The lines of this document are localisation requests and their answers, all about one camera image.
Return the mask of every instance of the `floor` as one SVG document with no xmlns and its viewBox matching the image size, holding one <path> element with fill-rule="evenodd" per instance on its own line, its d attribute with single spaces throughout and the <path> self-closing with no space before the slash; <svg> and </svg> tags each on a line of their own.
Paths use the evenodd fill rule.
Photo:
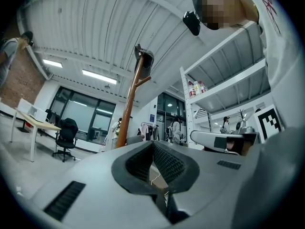
<svg viewBox="0 0 305 229">
<path fill-rule="evenodd" d="M 52 157 L 55 151 L 54 139 L 37 135 L 35 162 L 30 161 L 31 133 L 14 129 L 14 139 L 11 143 L 10 128 L 12 118 L 0 114 L 0 168 L 13 192 L 21 188 L 25 198 L 31 198 L 39 188 L 58 174 L 74 166 L 77 162 L 94 155 L 92 153 L 72 149 L 71 154 L 76 161 L 68 159 L 62 162 L 61 156 Z M 16 127 L 22 127 L 23 122 L 16 121 Z"/>
</svg>

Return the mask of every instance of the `desk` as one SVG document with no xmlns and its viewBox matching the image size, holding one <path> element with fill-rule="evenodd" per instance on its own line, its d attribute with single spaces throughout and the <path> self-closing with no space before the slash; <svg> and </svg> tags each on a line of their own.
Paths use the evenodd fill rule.
<svg viewBox="0 0 305 229">
<path fill-rule="evenodd" d="M 57 132 L 59 132 L 61 129 L 57 126 L 54 126 L 54 125 L 48 123 L 48 122 L 39 122 L 39 121 L 35 120 L 34 118 L 32 118 L 31 116 L 29 116 L 28 114 L 25 114 L 25 113 L 19 111 L 18 109 L 16 109 L 16 113 L 13 117 L 13 121 L 12 121 L 12 124 L 11 124 L 10 142 L 13 141 L 14 124 L 15 124 L 15 121 L 16 121 L 17 114 L 22 115 L 22 117 L 34 127 L 33 133 L 32 133 L 31 145 L 30 145 L 30 159 L 31 159 L 31 162 L 34 162 L 37 129 L 40 128 L 40 129 L 44 129 L 44 130 L 52 130 L 52 131 L 57 131 Z"/>
</svg>

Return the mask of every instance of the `ceiling light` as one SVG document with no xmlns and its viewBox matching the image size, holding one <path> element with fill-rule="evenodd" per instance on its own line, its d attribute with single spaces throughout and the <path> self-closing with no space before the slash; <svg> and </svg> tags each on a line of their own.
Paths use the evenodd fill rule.
<svg viewBox="0 0 305 229">
<path fill-rule="evenodd" d="M 82 106 L 86 106 L 86 107 L 87 107 L 87 105 L 85 105 L 85 104 L 81 104 L 81 103 L 76 102 L 76 101 L 73 101 L 73 102 L 75 102 L 76 104 L 80 104 L 80 105 L 82 105 Z"/>
<path fill-rule="evenodd" d="M 43 62 L 46 64 L 49 64 L 49 65 L 53 65 L 53 66 L 62 68 L 62 64 L 58 63 L 58 62 L 54 62 L 54 61 L 50 61 L 50 60 L 46 60 L 46 59 L 43 59 Z"/>
<path fill-rule="evenodd" d="M 98 111 L 101 111 L 101 112 L 104 112 L 104 113 L 106 113 L 106 114 L 113 114 L 112 112 L 108 112 L 108 111 L 105 111 L 105 110 L 102 110 L 102 109 L 96 109 L 96 110 L 98 110 Z"/>
<path fill-rule="evenodd" d="M 106 82 L 109 82 L 109 83 L 112 83 L 112 84 L 116 84 L 116 80 L 115 79 L 111 79 L 111 78 L 108 78 L 108 77 L 100 75 L 100 74 L 96 74 L 96 73 L 93 73 L 93 72 L 90 72 L 90 71 L 86 71 L 86 70 L 82 70 L 82 73 L 84 75 L 91 76 L 91 77 L 94 77 L 96 79 L 100 79 L 102 81 L 106 81 Z"/>
</svg>

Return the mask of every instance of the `bottle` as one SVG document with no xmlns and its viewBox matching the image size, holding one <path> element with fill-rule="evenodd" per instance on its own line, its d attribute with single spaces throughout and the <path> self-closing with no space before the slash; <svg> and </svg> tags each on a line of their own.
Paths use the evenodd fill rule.
<svg viewBox="0 0 305 229">
<path fill-rule="evenodd" d="M 191 82 L 189 82 L 189 94 L 190 94 L 190 99 L 196 96 L 196 92 Z"/>
<path fill-rule="evenodd" d="M 194 90 L 196 92 L 196 96 L 201 93 L 201 86 L 198 82 L 194 82 Z"/>
<path fill-rule="evenodd" d="M 199 84 L 201 86 L 201 93 L 205 93 L 208 89 L 206 88 L 206 86 L 203 84 L 202 81 L 199 81 Z"/>
</svg>

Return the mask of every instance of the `brick wall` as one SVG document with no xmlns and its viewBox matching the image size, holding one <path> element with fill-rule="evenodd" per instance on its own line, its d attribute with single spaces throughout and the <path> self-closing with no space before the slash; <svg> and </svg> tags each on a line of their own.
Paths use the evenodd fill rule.
<svg viewBox="0 0 305 229">
<path fill-rule="evenodd" d="M 8 39 L 20 37 L 16 17 L 8 26 L 4 37 Z M 19 100 L 23 98 L 33 104 L 44 82 L 45 78 L 39 72 L 28 51 L 25 49 L 17 52 L 9 75 L 0 89 L 1 102 L 15 108 Z"/>
</svg>

